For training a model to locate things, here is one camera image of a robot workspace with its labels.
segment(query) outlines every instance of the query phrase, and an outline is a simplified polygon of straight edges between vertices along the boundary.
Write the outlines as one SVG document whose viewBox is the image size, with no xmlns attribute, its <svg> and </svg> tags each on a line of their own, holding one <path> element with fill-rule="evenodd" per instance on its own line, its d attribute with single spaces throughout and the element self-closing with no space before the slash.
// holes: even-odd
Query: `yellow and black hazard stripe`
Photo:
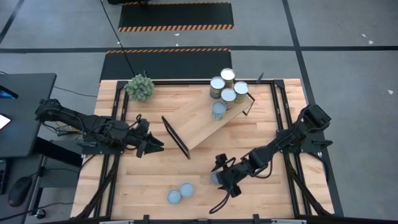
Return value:
<svg viewBox="0 0 398 224">
<path fill-rule="evenodd" d="M 123 6 L 128 5 L 137 5 L 139 2 L 127 2 L 124 3 Z M 169 3 L 151 3 L 149 2 L 148 5 L 171 5 L 171 4 L 231 4 L 230 2 L 169 2 Z"/>
<path fill-rule="evenodd" d="M 232 29 L 233 27 L 234 27 L 234 25 L 232 25 L 232 24 L 120 27 L 119 32 L 174 31 L 174 30 L 225 30 L 225 29 Z"/>
<path fill-rule="evenodd" d="M 228 48 L 199 48 L 199 49 L 140 49 L 140 50 L 109 50 L 106 54 L 132 54 L 132 53 L 166 53 L 166 52 L 225 52 Z"/>
</svg>

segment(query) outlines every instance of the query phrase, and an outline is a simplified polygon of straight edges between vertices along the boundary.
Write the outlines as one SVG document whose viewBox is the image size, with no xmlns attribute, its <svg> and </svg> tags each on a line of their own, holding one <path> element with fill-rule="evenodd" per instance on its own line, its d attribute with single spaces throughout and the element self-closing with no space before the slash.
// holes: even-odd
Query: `open can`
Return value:
<svg viewBox="0 0 398 224">
<path fill-rule="evenodd" d="M 221 101 L 213 103 L 213 119 L 217 121 L 222 120 L 224 118 L 225 111 L 226 111 L 225 103 Z"/>
<path fill-rule="evenodd" d="M 225 86 L 225 81 L 221 77 L 213 77 L 210 81 L 210 96 L 213 99 L 221 98 L 221 91 Z"/>
<path fill-rule="evenodd" d="M 239 81 L 235 83 L 234 91 L 236 93 L 235 103 L 242 103 L 249 92 L 249 86 L 247 83 Z"/>
<path fill-rule="evenodd" d="M 235 73 L 234 70 L 230 68 L 224 68 L 221 71 L 221 77 L 225 81 L 225 88 L 232 88 L 234 83 Z"/>
<path fill-rule="evenodd" d="M 221 99 L 226 105 L 226 110 L 230 110 L 233 107 L 235 98 L 236 98 L 236 93 L 231 88 L 225 88 L 221 92 Z"/>
</svg>

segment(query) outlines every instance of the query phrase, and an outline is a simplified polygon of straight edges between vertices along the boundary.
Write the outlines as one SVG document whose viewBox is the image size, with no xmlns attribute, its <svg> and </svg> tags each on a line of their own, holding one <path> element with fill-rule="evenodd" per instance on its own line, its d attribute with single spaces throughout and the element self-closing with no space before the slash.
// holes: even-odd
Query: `black desk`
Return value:
<svg viewBox="0 0 398 224">
<path fill-rule="evenodd" d="M 42 190 L 41 177 L 33 176 L 28 197 L 20 207 L 12 208 L 8 205 L 8 193 L 16 180 L 38 172 L 41 166 L 45 166 L 47 157 L 75 168 L 81 166 L 80 154 L 37 137 L 40 122 L 35 121 L 35 111 L 40 100 L 50 98 L 56 77 L 54 73 L 0 75 L 1 85 L 19 95 L 18 99 L 0 99 L 0 113 L 12 119 L 0 130 L 0 158 L 12 158 L 6 193 L 0 195 L 0 218 L 37 208 Z M 2 224 L 24 223 L 25 217 L 15 217 Z"/>
</svg>

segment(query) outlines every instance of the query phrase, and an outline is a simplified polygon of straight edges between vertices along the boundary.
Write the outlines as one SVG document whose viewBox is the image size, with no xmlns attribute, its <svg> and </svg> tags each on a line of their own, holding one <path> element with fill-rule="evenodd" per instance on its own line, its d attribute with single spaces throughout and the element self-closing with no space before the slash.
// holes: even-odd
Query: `green succulent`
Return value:
<svg viewBox="0 0 398 224">
<path fill-rule="evenodd" d="M 126 91 L 134 101 L 147 101 L 155 93 L 154 86 L 150 78 L 138 74 L 126 85 Z"/>
</svg>

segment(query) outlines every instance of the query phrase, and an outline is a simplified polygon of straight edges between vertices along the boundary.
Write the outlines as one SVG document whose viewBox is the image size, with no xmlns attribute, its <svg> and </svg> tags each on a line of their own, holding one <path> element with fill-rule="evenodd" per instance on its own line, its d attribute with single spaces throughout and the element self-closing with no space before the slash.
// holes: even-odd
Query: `black floor mat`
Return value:
<svg viewBox="0 0 398 224">
<path fill-rule="evenodd" d="M 232 6 L 227 2 L 150 3 L 147 9 L 130 2 L 122 8 L 119 31 L 220 30 L 233 26 Z"/>
<path fill-rule="evenodd" d="M 126 50 L 135 73 L 146 71 L 153 79 L 212 78 L 232 68 L 229 49 Z M 122 50 L 106 53 L 101 80 L 131 79 L 132 72 Z"/>
</svg>

